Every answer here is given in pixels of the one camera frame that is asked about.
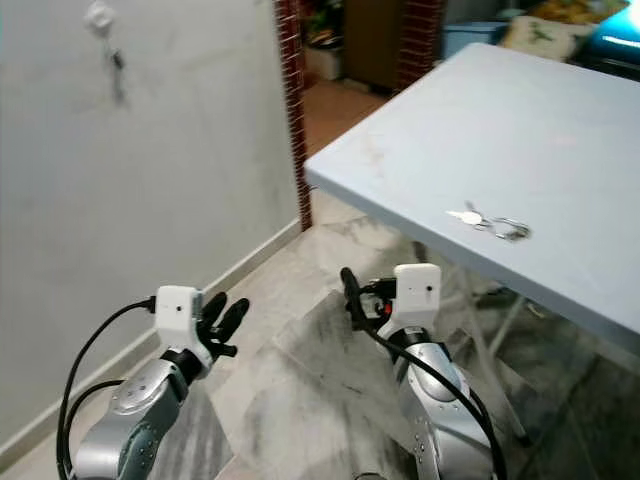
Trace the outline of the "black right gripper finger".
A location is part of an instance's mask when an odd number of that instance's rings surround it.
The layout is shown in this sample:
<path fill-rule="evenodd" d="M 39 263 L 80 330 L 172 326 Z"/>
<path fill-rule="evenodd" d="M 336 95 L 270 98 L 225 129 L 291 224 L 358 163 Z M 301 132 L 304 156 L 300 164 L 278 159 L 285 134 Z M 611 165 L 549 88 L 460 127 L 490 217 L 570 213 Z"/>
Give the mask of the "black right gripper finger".
<path fill-rule="evenodd" d="M 346 311 L 352 326 L 366 326 L 369 316 L 366 315 L 360 300 L 361 284 L 358 283 L 356 275 L 349 268 L 340 269 L 339 275 L 343 285 L 343 294 L 346 297 Z"/>

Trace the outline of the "silver keys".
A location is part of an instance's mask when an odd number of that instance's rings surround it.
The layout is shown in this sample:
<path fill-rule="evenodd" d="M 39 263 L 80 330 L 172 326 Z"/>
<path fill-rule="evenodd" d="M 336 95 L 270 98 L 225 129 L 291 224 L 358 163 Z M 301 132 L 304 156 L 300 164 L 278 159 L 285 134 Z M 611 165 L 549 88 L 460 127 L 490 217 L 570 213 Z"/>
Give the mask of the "silver keys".
<path fill-rule="evenodd" d="M 524 241 L 532 234 L 529 225 L 521 223 L 515 219 L 494 218 L 494 216 L 486 216 L 477 211 L 474 206 L 468 204 L 465 210 L 445 211 L 445 214 L 453 216 L 465 225 L 470 225 L 475 230 L 486 232 L 490 236 L 502 239 L 507 242 Z"/>

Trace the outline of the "grey blue table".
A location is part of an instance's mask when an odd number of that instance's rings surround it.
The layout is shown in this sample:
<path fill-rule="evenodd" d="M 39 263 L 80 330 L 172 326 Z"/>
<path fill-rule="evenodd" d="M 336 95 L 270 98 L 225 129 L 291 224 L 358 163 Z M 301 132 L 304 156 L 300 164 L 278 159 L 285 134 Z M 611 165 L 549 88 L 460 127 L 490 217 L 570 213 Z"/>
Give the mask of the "grey blue table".
<path fill-rule="evenodd" d="M 306 161 L 307 182 L 640 357 L 640 82 L 484 44 Z M 445 214 L 529 225 L 515 243 Z"/>

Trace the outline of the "narrow red brick pillar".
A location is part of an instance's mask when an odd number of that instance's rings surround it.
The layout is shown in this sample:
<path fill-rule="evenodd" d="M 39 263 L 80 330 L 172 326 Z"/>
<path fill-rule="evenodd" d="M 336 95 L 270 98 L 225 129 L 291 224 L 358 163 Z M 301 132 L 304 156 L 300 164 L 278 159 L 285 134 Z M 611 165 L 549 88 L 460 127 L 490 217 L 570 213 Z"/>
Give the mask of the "narrow red brick pillar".
<path fill-rule="evenodd" d="M 305 179 L 305 161 L 307 159 L 305 134 L 305 52 L 302 42 L 305 40 L 301 27 L 300 6 L 298 0 L 273 0 L 276 22 L 276 41 L 278 41 L 280 65 L 282 65 L 282 83 L 285 95 L 285 114 L 288 116 L 289 136 L 291 136 L 291 154 L 293 163 L 294 188 L 296 188 L 298 210 L 300 210 L 300 229 L 307 230 L 312 225 L 312 206 L 310 187 Z"/>

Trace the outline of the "brown wooden door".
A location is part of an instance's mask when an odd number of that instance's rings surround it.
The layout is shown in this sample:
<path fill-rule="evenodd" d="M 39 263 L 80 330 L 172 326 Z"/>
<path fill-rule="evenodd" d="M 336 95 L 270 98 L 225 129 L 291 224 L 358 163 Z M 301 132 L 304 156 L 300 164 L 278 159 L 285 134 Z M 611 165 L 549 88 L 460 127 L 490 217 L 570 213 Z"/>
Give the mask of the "brown wooden door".
<path fill-rule="evenodd" d="M 344 69 L 352 81 L 392 90 L 404 0 L 344 0 Z"/>

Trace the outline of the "wide red brick pillar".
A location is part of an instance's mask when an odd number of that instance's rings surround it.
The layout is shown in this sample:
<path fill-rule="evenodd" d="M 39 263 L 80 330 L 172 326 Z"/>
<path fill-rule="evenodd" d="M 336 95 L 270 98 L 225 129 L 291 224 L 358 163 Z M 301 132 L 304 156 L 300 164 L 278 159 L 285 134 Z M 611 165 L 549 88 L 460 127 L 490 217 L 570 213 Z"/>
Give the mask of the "wide red brick pillar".
<path fill-rule="evenodd" d="M 434 68 L 448 0 L 403 0 L 394 91 L 406 90 Z"/>

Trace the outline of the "blue storage box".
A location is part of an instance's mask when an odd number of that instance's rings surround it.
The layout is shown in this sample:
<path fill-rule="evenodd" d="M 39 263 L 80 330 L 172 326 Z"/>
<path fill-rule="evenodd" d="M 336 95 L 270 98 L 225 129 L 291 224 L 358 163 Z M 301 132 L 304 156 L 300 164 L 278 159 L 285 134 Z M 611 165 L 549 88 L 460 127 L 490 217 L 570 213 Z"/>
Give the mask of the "blue storage box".
<path fill-rule="evenodd" d="M 497 20 L 471 20 L 444 26 L 440 59 L 447 60 L 470 44 L 498 45 L 508 24 Z"/>

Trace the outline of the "leaf patterned cushion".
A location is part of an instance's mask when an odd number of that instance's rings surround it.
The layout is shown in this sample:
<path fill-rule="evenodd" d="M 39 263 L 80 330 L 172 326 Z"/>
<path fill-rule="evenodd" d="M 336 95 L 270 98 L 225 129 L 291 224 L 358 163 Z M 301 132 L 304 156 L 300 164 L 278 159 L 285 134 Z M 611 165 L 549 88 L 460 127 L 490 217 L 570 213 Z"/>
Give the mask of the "leaf patterned cushion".
<path fill-rule="evenodd" d="M 506 36 L 499 46 L 536 58 L 566 61 L 581 49 L 594 29 L 594 26 L 576 26 L 532 15 L 517 15 L 508 23 Z"/>

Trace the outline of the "yellow patterned cloth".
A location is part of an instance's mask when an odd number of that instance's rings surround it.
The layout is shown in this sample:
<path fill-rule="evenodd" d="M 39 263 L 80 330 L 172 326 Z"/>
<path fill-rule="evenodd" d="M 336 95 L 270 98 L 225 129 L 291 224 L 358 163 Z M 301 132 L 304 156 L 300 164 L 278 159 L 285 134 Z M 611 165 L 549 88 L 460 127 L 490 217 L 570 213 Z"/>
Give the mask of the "yellow patterned cloth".
<path fill-rule="evenodd" d="M 541 0 L 527 15 L 571 26 L 598 26 L 630 4 L 630 0 Z"/>

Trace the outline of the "bright blue round object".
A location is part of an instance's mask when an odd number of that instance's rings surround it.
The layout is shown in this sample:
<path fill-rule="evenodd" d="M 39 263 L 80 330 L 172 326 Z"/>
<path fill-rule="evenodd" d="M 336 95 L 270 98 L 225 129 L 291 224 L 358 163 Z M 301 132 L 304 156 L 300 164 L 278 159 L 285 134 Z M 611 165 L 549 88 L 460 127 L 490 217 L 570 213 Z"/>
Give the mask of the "bright blue round object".
<path fill-rule="evenodd" d="M 640 0 L 604 19 L 582 47 L 577 63 L 640 82 Z"/>

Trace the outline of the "white wall hook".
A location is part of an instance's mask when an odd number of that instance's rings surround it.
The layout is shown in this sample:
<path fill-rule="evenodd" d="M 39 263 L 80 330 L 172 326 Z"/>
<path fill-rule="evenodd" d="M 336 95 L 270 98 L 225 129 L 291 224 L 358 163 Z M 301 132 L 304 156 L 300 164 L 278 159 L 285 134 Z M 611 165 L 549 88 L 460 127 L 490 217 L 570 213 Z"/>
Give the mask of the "white wall hook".
<path fill-rule="evenodd" d="M 93 0 L 84 13 L 84 26 L 100 38 L 110 35 L 110 29 L 116 19 L 116 10 L 105 3 L 105 0 Z"/>

